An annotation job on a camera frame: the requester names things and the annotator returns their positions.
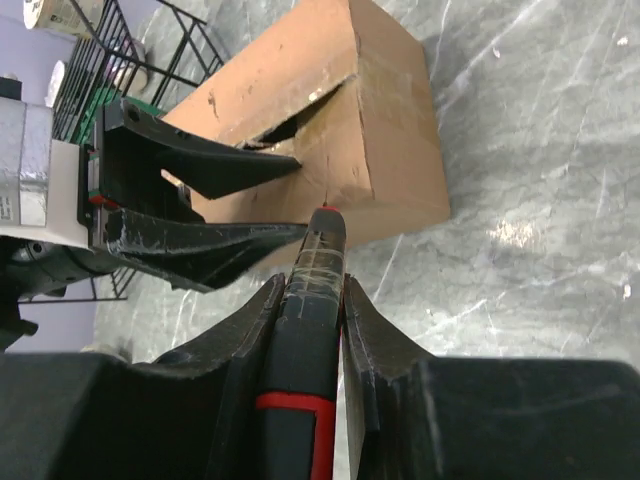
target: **torn cardboard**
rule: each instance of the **torn cardboard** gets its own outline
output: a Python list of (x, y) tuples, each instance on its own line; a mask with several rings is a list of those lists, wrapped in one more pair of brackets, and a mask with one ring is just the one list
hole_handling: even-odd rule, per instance
[(302, 164), (221, 199), (194, 192), (210, 223), (306, 223), (326, 202), (353, 246), (449, 218), (422, 46), (371, 0), (301, 0), (164, 120)]

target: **wire rack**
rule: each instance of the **wire rack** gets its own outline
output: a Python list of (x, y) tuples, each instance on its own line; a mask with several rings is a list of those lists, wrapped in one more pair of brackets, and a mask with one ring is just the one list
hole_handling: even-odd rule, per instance
[[(97, 109), (118, 96), (128, 96), (138, 75), (158, 75), (161, 81), (152, 92), (149, 103), (140, 105), (154, 114), (167, 92), (170, 82), (192, 88), (222, 67), (223, 61), (207, 34), (204, 20), (176, 7), (166, 0), (156, 0), (160, 8), (168, 9), (180, 26), (182, 36), (169, 64), (158, 67), (146, 61), (144, 50), (131, 35), (117, 0), (105, 0), (102, 18), (93, 28), (77, 0), (68, 0), (76, 10), (91, 38), (78, 39), (68, 62), (66, 73), (56, 97), (53, 137), (69, 143), (83, 144), (90, 138)], [(196, 45), (198, 39), (204, 45)], [(193, 55), (203, 71), (202, 78), (185, 78), (176, 73), (185, 53)]]
[(96, 279), (91, 278), (91, 296), (87, 298), (30, 298), (20, 302), (21, 305), (43, 305), (54, 303), (93, 303), (93, 302), (123, 302), (128, 300), (127, 287), (131, 284), (136, 271), (131, 268), (120, 268), (109, 274), (111, 291), (107, 295), (101, 295), (96, 288)]

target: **cardboard box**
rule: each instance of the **cardboard box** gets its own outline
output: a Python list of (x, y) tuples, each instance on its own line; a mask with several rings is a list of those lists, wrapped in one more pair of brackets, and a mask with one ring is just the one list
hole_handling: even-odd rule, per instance
[(371, 0), (301, 0), (165, 120), (302, 164), (221, 199), (194, 194), (208, 222), (306, 223), (327, 202), (353, 246), (449, 217), (422, 46)]

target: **marble floor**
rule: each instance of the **marble floor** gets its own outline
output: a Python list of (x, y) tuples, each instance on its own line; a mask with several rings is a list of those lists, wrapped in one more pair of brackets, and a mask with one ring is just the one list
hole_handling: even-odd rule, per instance
[[(177, 3), (210, 21), (229, 56), (292, 6)], [(453, 217), (350, 251), (348, 270), (436, 355), (640, 367), (640, 2), (379, 3), (424, 45)], [(237, 309), (267, 275), (206, 296), (140, 276), (128, 303), (99, 307), (96, 340), (151, 360)], [(341, 480), (344, 398), (339, 413)]]

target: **box flap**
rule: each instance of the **box flap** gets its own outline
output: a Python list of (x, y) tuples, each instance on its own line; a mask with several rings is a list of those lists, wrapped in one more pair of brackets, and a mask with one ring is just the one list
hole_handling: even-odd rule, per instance
[(241, 144), (302, 111), (356, 70), (348, 3), (302, 0), (164, 120), (195, 135)]
[[(304, 110), (299, 122), (293, 148), (304, 168), (213, 201), (193, 192), (193, 208), (209, 223), (306, 223), (324, 202), (340, 207), (371, 199), (355, 79)], [(291, 141), (273, 149), (290, 152)]]

